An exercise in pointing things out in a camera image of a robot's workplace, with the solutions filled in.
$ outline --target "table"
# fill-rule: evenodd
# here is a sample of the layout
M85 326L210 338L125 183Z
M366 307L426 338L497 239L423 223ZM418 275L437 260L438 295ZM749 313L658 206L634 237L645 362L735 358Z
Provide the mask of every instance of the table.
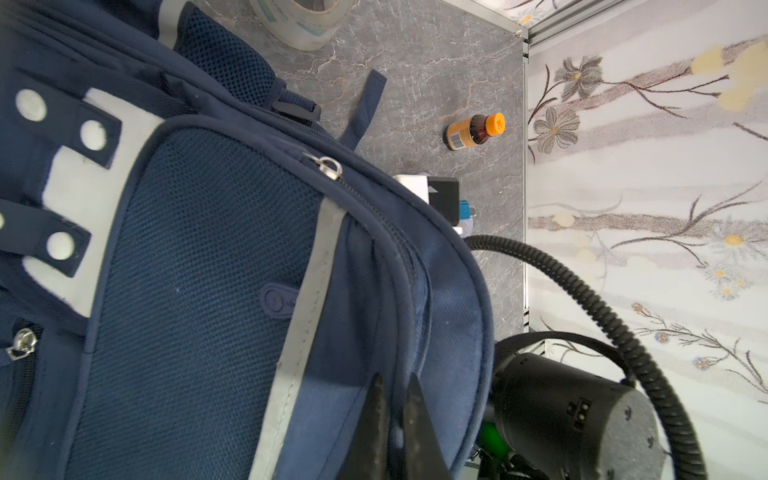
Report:
M512 33L439 0L361 0L349 23L317 51L274 38L247 0L196 0L199 8L268 60L288 88L323 108L320 124L340 136L371 69L388 79L357 153L388 174L457 177L476 209L475 232L522 240L524 229L523 64ZM473 114L502 112L507 131L451 152L443 128ZM495 337L522 331L522 265L476 254L491 290Z

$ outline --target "black cylinder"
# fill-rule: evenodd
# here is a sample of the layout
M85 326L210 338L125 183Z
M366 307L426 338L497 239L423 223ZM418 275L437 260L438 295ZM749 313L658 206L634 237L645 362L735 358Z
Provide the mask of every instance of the black cylinder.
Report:
M494 379L496 429L549 478L659 478L664 450L642 393L532 353Z

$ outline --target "orange label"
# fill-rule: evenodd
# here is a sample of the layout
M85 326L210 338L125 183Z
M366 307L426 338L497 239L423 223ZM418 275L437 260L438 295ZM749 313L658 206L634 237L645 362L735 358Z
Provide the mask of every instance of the orange label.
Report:
M454 124L448 126L448 132L446 137L448 138L448 145L453 150L461 150L462 148L476 147L477 144L472 140L472 135L469 133L469 122L471 118L465 118L462 121L457 121Z

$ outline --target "reflective strip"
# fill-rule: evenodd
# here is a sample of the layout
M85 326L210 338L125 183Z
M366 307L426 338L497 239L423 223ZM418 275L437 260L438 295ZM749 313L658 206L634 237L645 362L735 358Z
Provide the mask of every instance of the reflective strip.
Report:
M111 166L103 168L71 148L59 148L43 190L43 205L91 232L91 242L72 278L36 258L24 257L22 262L29 276L43 288L75 312L90 317L101 262L125 182L141 148L163 119L94 88L83 101L123 122Z
M306 361L315 339L317 324L331 280L333 258L346 212L325 198L317 215L315 243L304 273L296 309L293 311L283 352L277 362L270 400L266 404L259 445L253 456L248 480L268 480L274 475L288 431L293 407L304 377Z
M179 37L179 17L187 0L163 0L157 13L157 41L171 50Z

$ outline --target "orange bottle cap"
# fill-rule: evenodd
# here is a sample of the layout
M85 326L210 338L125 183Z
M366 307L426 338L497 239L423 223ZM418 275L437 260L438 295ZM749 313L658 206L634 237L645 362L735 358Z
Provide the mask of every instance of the orange bottle cap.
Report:
M489 115L488 118L485 119L485 131L492 137L503 134L506 129L507 120L504 118L503 114Z

